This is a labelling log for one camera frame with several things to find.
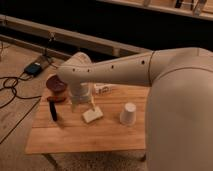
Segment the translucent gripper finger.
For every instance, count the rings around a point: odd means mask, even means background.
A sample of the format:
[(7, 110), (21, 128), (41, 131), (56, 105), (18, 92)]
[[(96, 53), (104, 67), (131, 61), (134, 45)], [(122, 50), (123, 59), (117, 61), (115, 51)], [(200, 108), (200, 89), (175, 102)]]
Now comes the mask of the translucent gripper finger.
[(75, 112), (76, 108), (77, 108), (77, 103), (71, 103), (71, 111), (72, 111), (72, 113)]
[(90, 102), (89, 102), (89, 106), (90, 106), (90, 108), (91, 108), (93, 111), (96, 110), (96, 105), (95, 105), (94, 101), (90, 101)]

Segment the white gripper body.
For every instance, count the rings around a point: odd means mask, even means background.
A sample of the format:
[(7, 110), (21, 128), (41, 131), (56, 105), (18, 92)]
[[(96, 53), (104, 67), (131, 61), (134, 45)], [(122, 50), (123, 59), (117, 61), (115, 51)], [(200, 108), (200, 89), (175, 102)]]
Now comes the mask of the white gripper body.
[(74, 104), (86, 103), (92, 98), (92, 86), (89, 83), (70, 84), (69, 91)]

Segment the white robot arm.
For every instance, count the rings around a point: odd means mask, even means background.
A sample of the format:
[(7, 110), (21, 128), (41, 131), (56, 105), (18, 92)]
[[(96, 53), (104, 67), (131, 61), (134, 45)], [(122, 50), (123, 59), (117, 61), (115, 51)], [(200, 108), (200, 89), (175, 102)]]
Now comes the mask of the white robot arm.
[(213, 171), (213, 52), (165, 49), (97, 63), (77, 52), (57, 75), (76, 99), (88, 83), (147, 87), (148, 171)]

